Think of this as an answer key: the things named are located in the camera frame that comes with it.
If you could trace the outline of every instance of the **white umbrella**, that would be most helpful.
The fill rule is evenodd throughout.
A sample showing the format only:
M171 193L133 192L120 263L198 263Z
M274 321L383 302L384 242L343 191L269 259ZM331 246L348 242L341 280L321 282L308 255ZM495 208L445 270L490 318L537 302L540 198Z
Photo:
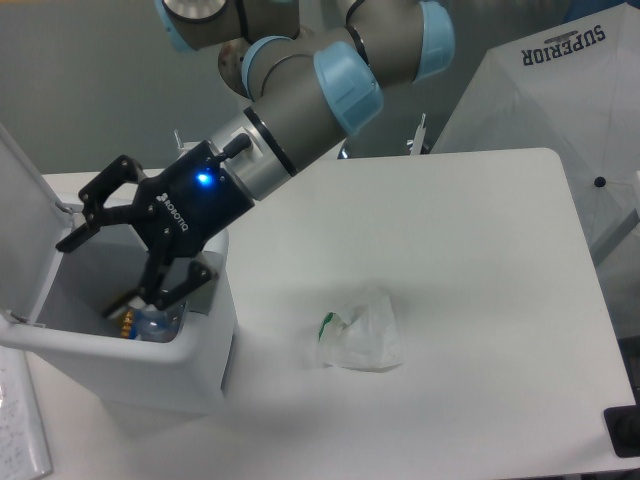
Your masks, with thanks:
M618 338L640 335L640 172L629 180L634 202L591 246Z
M591 244L633 199L640 170L640 10L620 5L490 50L433 152L527 147L560 155Z

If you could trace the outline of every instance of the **white table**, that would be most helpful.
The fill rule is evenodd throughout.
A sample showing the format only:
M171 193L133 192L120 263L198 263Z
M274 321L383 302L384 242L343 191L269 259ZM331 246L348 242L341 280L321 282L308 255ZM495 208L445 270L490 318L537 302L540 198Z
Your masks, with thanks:
M91 174L47 177L73 192ZM633 402L557 156L318 162L230 228L228 410L107 405L30 356L54 479L498 479L640 466ZM322 368L324 314L372 280L406 363Z

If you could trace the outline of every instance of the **crumpled plastic wrapper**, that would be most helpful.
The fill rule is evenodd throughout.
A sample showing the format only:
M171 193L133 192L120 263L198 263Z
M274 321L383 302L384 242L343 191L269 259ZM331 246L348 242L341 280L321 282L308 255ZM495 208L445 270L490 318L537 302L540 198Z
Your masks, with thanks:
M367 288L343 308L330 312L318 333L319 362L357 370L386 370L404 362L391 298Z

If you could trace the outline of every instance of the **light blue joint cap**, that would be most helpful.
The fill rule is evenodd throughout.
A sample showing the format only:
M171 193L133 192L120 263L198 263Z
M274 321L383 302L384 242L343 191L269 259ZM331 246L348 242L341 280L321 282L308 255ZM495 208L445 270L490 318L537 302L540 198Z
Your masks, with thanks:
M173 23L171 23L169 14L164 9L164 5L162 4L162 0L154 0L153 3L156 6L156 10L158 11L158 15L160 16L162 25L164 26L164 30L169 35L169 40L171 40L173 48L175 48L179 52L195 52L195 50L191 48L187 42L184 41L184 38L182 38L182 36L176 30L176 27L173 26Z
M357 52L336 42L313 56L320 88L347 135L354 135L382 110L380 85Z
M251 70L251 62L253 62L254 57L258 54L258 51L262 47L274 40L293 41L289 37L264 37L251 45L251 47L249 47L249 50L247 50L247 53L245 53L244 55L244 60L242 61L242 84L244 85L244 89L247 91L247 95L249 95L249 99L251 99L252 102L255 102L255 99L251 94L251 90L249 90L249 71Z
M414 81L446 69L451 64L456 51L453 24L445 8L437 2L423 1L420 5L424 15L424 33L420 67Z

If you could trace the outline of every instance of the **gray wall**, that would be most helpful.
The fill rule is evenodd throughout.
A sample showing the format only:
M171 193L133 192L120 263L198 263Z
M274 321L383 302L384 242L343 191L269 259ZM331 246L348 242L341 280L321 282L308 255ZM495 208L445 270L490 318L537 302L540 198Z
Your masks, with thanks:
M557 24L568 0L442 0L457 31L453 67L385 96L359 156L399 154L420 114L435 140L486 50ZM300 0L302 22L337 26L333 0ZM179 54L151 0L0 3L0 123L43 173L99 170L121 153L175 159L172 132L200 140L240 111L217 48Z

